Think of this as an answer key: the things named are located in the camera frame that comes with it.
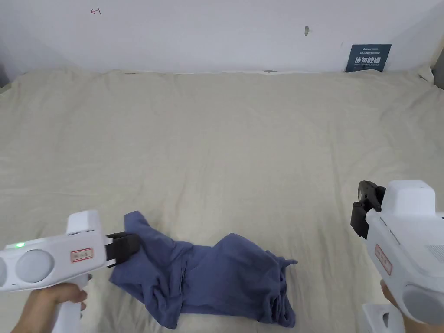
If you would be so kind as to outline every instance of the white wall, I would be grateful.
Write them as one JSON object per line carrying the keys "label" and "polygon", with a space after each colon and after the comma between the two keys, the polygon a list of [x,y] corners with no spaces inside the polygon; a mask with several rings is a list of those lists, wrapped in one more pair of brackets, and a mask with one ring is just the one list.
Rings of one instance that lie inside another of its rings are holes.
{"label": "white wall", "polygon": [[403,70],[430,62],[443,17],[444,0],[0,0],[0,65],[343,71],[352,44],[393,44]]}

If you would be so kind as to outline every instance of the finger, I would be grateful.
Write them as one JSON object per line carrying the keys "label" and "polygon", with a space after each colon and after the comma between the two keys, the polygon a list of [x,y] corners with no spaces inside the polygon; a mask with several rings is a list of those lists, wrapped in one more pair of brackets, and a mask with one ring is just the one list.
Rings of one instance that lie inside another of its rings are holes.
{"label": "finger", "polygon": [[63,303],[71,301],[73,303],[83,302],[87,293],[84,290],[80,290],[79,287],[73,283],[60,283],[47,288],[52,299],[57,303]]}
{"label": "finger", "polygon": [[387,298],[387,300],[390,301],[394,306],[398,307],[395,298],[393,297],[392,293],[390,292],[389,288],[387,287],[387,285],[383,280],[381,280],[381,288],[385,298]]}

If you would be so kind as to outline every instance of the red label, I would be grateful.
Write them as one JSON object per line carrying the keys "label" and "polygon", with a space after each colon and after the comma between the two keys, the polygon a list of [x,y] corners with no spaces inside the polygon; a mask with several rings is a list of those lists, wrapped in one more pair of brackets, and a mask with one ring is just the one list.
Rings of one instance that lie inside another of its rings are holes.
{"label": "red label", "polygon": [[92,247],[71,252],[71,262],[80,262],[94,257]]}
{"label": "red label", "polygon": [[385,271],[387,272],[387,274],[392,275],[392,269],[393,269],[392,263],[389,261],[389,259],[387,258],[387,256],[383,252],[383,250],[377,244],[375,247],[375,255],[379,259],[379,261],[381,262],[383,267],[385,268]]}

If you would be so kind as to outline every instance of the handle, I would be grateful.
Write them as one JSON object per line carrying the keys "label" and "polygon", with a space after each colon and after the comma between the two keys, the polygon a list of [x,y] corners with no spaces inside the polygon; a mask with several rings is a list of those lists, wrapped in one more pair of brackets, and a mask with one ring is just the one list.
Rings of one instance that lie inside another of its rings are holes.
{"label": "handle", "polygon": [[[79,275],[68,283],[76,284],[81,290],[88,284],[88,274]],[[52,333],[80,332],[80,303],[64,302],[59,305]]]}
{"label": "handle", "polygon": [[404,333],[401,311],[393,304],[367,303],[362,306],[362,333]]}

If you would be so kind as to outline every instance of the blue sign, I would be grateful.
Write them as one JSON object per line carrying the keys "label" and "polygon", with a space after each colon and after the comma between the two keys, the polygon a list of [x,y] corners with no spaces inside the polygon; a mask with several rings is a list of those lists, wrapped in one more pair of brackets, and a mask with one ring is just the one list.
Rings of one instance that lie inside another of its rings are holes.
{"label": "blue sign", "polygon": [[364,69],[383,71],[391,46],[391,44],[352,45],[345,72],[362,71]]}

